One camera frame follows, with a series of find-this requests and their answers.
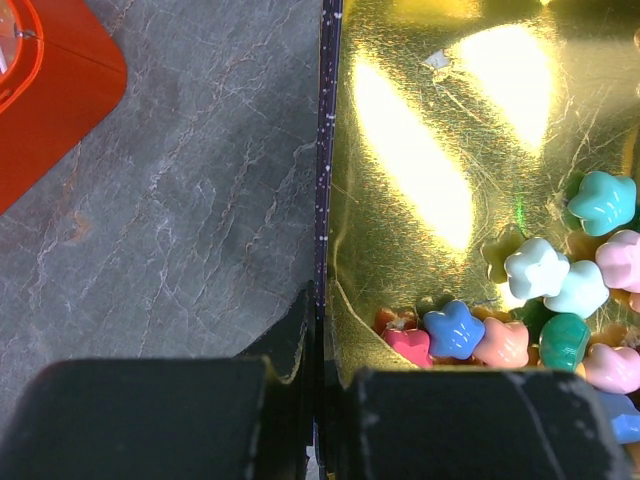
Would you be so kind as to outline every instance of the gold foil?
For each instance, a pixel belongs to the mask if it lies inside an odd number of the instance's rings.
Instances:
[[[572,173],[640,179],[632,4],[346,1],[328,283],[343,382],[410,367],[370,330],[383,305],[520,306],[480,246],[516,224],[567,251]],[[611,322],[640,323],[614,300],[589,319]]]

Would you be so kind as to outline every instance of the orange object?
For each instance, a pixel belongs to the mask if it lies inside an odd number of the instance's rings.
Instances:
[[[0,214],[115,108],[127,83],[122,53],[82,0],[8,6],[14,35],[3,39],[15,58],[0,75]]]
[[[402,309],[399,312],[382,307],[376,313],[373,331],[382,335],[385,330],[413,330],[418,328],[418,319],[412,309]]]

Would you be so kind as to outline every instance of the pastel plastic bead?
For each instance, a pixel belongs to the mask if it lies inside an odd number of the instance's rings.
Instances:
[[[459,300],[447,303],[440,312],[425,314],[423,320],[431,336],[429,353],[434,357],[465,360],[472,355],[485,332],[484,324]]]
[[[382,335],[385,330],[412,330],[418,328],[418,318],[411,310],[404,310],[396,313],[390,308],[382,307],[376,313],[373,323],[373,330]]]
[[[569,201],[569,212],[580,219],[584,231],[594,237],[629,223],[636,212],[636,184],[624,176],[591,172]]]
[[[589,327],[577,315],[562,313],[549,320],[540,334],[540,359],[548,368],[575,371],[584,358]]]
[[[385,330],[382,338],[404,358],[418,367],[433,365],[429,357],[429,334],[423,330]]]
[[[507,225],[498,238],[487,240],[480,248],[482,258],[488,264],[487,275],[493,283],[505,283],[508,280],[504,269],[505,260],[522,246],[526,238],[517,225]]]
[[[504,262],[511,294],[520,300],[560,293],[569,260],[544,238],[530,238]]]
[[[633,348],[596,343],[583,363],[587,382],[600,390],[624,394],[640,388],[640,354]]]
[[[573,313],[588,318],[609,298],[598,266],[589,260],[571,264],[560,292],[544,299],[544,305],[554,312]]]
[[[620,444],[640,442],[640,412],[626,395],[598,392],[613,433]]]
[[[617,232],[598,248],[596,263],[607,287],[640,293],[640,233]]]
[[[490,367],[520,368],[529,361],[529,331],[523,323],[502,323],[487,317],[484,337],[473,351],[473,356]]]

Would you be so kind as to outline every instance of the green bead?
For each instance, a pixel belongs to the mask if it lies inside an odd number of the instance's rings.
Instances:
[[[540,359],[548,368],[575,371],[582,362],[591,332],[579,316],[561,313],[549,320],[540,333]]]

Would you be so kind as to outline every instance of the flower-shaped bead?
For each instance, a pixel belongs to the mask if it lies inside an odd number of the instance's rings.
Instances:
[[[484,337],[473,351],[473,356],[490,367],[520,368],[529,361],[529,331],[520,322],[503,323],[487,317]]]
[[[640,233],[622,230],[596,251],[596,263],[609,288],[640,293]]]
[[[431,336],[429,353],[434,357],[454,357],[465,360],[480,343],[485,327],[471,315],[459,300],[447,303],[440,312],[424,316],[424,326]]]
[[[544,238],[530,238],[504,262],[511,294],[520,300],[560,293],[569,260]]]
[[[640,388],[640,354],[633,348],[596,343],[583,363],[587,382],[602,391],[631,393]]]
[[[571,265],[558,295],[544,299],[549,310],[558,313],[574,313],[588,318],[609,298],[609,289],[602,280],[598,266],[589,260]]]
[[[589,235],[599,237],[629,223],[636,212],[636,184],[629,177],[588,173],[567,206]]]
[[[391,330],[383,332],[382,338],[404,358],[418,367],[430,367],[433,362],[429,357],[429,334],[422,330]]]

